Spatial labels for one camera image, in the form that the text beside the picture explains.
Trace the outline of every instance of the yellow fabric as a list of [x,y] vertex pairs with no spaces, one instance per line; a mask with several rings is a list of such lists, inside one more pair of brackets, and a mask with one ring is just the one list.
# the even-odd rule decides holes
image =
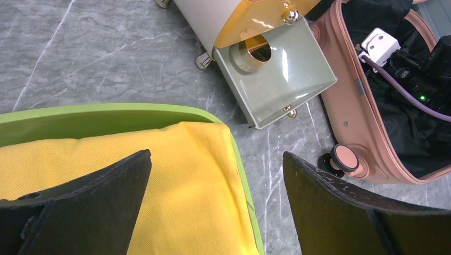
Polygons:
[[230,130],[222,124],[2,147],[0,199],[62,184],[142,149],[152,153],[152,170],[128,254],[258,254]]

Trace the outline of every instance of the marble floor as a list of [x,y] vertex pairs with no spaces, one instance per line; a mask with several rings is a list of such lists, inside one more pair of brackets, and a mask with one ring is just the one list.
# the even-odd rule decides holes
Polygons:
[[[282,153],[316,164],[333,145],[319,98],[264,130],[248,130],[216,64],[199,70],[196,36],[175,5],[153,0],[0,0],[0,113],[106,102],[201,108],[235,136],[267,254],[300,254]],[[422,186],[351,180],[381,195],[451,209],[451,177]]]

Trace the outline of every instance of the white plug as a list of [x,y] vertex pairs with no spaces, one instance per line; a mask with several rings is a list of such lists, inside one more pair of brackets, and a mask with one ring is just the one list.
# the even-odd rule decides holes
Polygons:
[[367,56],[378,66],[384,66],[393,52],[401,49],[398,40],[380,28],[375,28],[363,40],[360,47],[363,49],[358,55],[360,61],[366,63],[362,57]]

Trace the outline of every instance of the black wheel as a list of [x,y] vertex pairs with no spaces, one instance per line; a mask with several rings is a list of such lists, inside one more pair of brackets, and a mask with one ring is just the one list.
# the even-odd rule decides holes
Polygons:
[[333,169],[332,165],[330,165],[330,159],[330,153],[322,155],[320,158],[318,158],[318,168],[329,174],[333,174],[338,178],[343,178],[343,176],[345,176],[345,173],[341,170]]
[[358,159],[354,152],[343,144],[337,144],[330,150],[332,161],[346,173],[352,173],[358,168]]

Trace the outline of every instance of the black rubber flap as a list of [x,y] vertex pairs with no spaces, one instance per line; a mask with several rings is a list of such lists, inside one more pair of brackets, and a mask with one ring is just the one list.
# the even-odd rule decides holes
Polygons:
[[451,211],[374,194],[288,152],[283,177],[303,255],[451,254]]
[[150,152],[142,150],[62,185],[0,200],[0,254],[126,254],[150,171]]

